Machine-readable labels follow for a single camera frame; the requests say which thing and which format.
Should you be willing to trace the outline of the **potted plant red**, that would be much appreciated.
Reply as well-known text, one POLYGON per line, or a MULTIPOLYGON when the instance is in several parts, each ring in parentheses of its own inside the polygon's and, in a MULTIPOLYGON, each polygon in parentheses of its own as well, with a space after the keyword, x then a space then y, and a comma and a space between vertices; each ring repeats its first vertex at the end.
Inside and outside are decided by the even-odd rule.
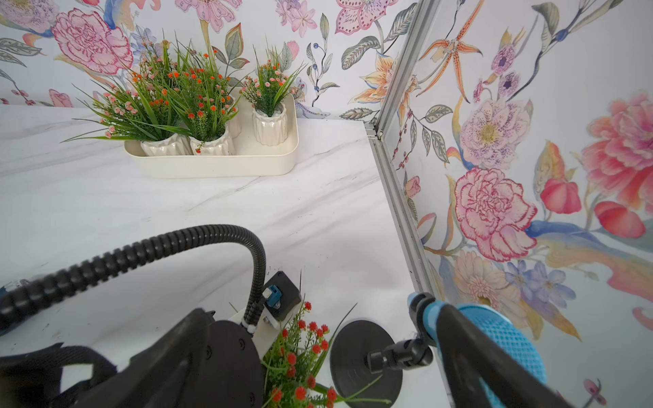
POLYGON ((239 110, 229 79, 221 75, 209 54, 177 42, 165 52, 153 80, 161 107, 170 118, 156 127, 186 137, 194 156, 234 156, 231 122, 239 110))
POLYGON ((335 407, 344 403, 379 403, 389 407, 389 399, 364 398, 362 394, 380 382, 366 380, 350 397, 341 396, 335 387, 316 381, 335 340, 327 325, 306 321, 312 305, 302 301, 299 312, 285 324, 262 360, 264 407, 335 407))

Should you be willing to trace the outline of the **cream plastic storage box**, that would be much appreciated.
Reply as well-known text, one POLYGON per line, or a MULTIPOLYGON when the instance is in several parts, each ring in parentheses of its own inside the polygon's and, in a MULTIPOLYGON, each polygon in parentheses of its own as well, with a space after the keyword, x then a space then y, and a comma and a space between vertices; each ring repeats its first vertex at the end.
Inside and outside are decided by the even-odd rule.
POLYGON ((236 121, 241 132, 234 141, 234 156, 146 156, 139 142, 126 141, 124 150, 155 179, 206 179, 278 176, 294 169, 299 153, 295 103, 283 101, 287 111, 287 139, 278 146, 264 146, 255 139, 252 108, 245 100, 238 104, 236 121))

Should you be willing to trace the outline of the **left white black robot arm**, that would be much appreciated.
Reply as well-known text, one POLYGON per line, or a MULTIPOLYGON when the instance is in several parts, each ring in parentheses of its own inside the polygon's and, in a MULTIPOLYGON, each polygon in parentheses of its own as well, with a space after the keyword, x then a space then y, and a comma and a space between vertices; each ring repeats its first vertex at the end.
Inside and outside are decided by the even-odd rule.
POLYGON ((265 250, 251 231, 227 224, 180 229, 46 275, 8 292, 1 327, 122 273, 177 253, 236 243, 253 258, 248 304, 239 322, 217 321, 194 309, 124 370, 85 346, 55 344, 1 360, 4 407, 259 407, 263 369, 253 335, 262 313, 265 250))

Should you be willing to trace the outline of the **potted plant pink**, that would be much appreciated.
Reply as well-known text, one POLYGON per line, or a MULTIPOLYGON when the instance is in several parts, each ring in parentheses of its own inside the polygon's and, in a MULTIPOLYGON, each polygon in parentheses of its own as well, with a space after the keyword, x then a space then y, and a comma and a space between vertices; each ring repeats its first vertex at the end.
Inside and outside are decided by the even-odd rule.
POLYGON ((134 141, 146 156, 190 156, 190 141, 180 132, 181 119, 156 85, 137 80, 101 85, 102 92, 84 105, 93 112, 96 129, 72 136, 68 142, 97 139, 134 141))

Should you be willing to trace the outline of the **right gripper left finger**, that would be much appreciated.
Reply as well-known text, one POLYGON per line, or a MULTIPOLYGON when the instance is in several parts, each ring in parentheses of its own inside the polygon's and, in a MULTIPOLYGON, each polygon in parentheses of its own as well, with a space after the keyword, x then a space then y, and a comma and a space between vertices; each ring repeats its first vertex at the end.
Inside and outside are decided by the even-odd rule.
POLYGON ((195 388, 206 359, 213 314, 194 309, 129 366, 85 392, 77 407, 145 407, 165 394, 176 406, 195 388))

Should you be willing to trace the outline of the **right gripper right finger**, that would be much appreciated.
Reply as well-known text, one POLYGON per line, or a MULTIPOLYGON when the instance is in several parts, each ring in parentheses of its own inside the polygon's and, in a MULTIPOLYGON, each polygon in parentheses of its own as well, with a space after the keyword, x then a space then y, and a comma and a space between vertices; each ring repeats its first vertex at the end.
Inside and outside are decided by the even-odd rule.
POLYGON ((435 335, 457 407, 568 407, 532 342, 496 310, 442 304, 435 335))

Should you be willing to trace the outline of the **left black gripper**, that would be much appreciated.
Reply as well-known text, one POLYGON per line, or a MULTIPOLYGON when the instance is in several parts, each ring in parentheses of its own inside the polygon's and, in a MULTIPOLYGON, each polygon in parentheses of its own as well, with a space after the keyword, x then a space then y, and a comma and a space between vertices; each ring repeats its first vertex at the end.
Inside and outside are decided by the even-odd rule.
MULTIPOLYGON (((3 407, 77 407, 80 397, 119 371, 85 346, 56 343, 1 360, 3 407)), ((160 394, 145 407, 260 407, 264 374, 253 338, 232 321, 209 326, 204 366, 190 394, 176 406, 160 394)))

